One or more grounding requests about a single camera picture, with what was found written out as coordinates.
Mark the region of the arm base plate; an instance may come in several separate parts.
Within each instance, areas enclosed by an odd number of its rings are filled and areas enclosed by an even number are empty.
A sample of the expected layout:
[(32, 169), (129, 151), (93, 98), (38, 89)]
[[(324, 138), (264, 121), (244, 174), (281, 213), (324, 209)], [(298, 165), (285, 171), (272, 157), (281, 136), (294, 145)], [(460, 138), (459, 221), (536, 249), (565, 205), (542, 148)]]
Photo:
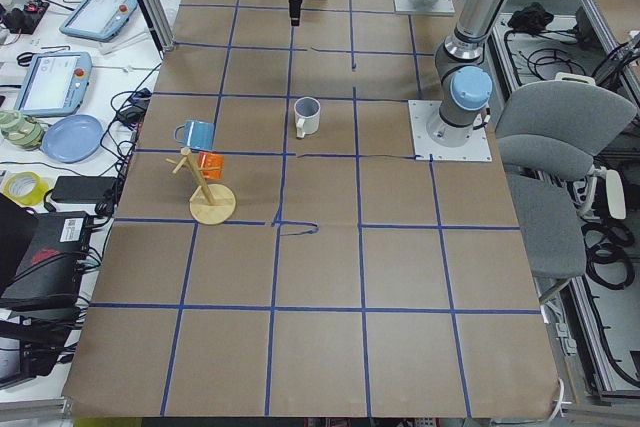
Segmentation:
[(397, 14), (452, 17), (455, 13), (452, 0), (394, 0)]
[(423, 161), (491, 162), (492, 154), (482, 115), (458, 128), (440, 118), (440, 101), (410, 100), (409, 118), (414, 156)]

